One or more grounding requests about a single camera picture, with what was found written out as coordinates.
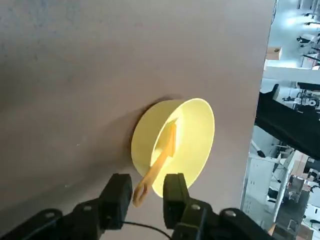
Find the spatula handle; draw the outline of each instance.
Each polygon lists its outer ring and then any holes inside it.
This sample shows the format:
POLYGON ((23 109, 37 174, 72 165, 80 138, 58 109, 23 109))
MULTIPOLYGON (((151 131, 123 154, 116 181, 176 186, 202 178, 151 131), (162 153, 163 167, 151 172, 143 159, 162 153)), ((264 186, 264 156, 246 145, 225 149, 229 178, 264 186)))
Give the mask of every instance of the spatula handle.
POLYGON ((176 131, 177 126, 175 121, 172 123, 170 128, 170 137, 168 139, 167 145, 164 150, 161 152, 157 160, 154 164, 150 167, 149 171, 143 177, 143 179, 139 182, 136 186, 134 193, 133 193, 133 204, 136 207, 139 207, 142 202, 145 200, 148 192, 150 191, 152 184, 154 184, 157 176, 160 173, 163 165, 166 162, 168 156, 173 157, 176 151, 176 131))
POLYGON ((157 176, 160 173, 161 168, 163 167, 168 154, 166 151, 162 151, 155 163, 150 167, 149 171, 143 177, 143 179, 136 186, 133 193, 133 204, 136 207, 139 207, 145 200, 148 192, 152 188, 152 184, 156 180, 157 176))

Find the desk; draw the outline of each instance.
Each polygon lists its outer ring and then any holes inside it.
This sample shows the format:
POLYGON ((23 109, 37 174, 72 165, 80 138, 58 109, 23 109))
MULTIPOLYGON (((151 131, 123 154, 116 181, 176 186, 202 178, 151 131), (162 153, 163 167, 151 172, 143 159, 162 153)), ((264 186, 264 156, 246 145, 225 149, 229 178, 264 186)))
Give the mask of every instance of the desk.
MULTIPOLYGON (((239 207, 273 5, 2 0, 0 234, 42 208, 68 212, 96 197, 112 173, 130 173, 135 186, 133 129, 148 107, 172 98, 203 98, 215 114, 191 196, 216 212, 239 207)), ((127 219, 165 229, 162 199, 151 192, 127 219)), ((146 233, 125 227, 105 237, 146 233)))

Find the black fabric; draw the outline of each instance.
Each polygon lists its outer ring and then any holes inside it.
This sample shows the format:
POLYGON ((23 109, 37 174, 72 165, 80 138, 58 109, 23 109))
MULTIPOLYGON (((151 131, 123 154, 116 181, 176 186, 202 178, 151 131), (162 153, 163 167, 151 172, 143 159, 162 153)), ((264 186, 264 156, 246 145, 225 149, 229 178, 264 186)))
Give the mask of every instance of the black fabric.
POLYGON ((315 111, 300 113, 260 93, 255 124, 292 148, 320 161, 320 121, 315 111))
POLYGON ((319 84, 298 82, 298 86, 301 89, 307 89, 307 90, 311 90, 311 91, 320 91, 320 85, 319 84))

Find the black cable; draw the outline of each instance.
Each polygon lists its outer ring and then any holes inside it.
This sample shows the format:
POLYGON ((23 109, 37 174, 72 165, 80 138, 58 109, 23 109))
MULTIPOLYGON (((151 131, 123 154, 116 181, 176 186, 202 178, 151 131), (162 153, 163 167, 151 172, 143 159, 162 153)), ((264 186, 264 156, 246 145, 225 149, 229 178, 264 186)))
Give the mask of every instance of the black cable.
POLYGON ((156 228, 154 226, 150 226, 150 225, 147 225, 147 224, 142 224, 142 223, 137 223, 137 222, 132 222, 132 221, 123 221, 122 222, 123 224, 129 224, 129 225, 134 225, 134 226, 139 226, 139 227, 143 227, 143 228, 147 228, 147 229, 152 229, 152 230, 155 230, 163 235, 165 235, 168 239, 171 240, 171 237, 164 231, 162 231, 161 229, 159 228, 156 228))

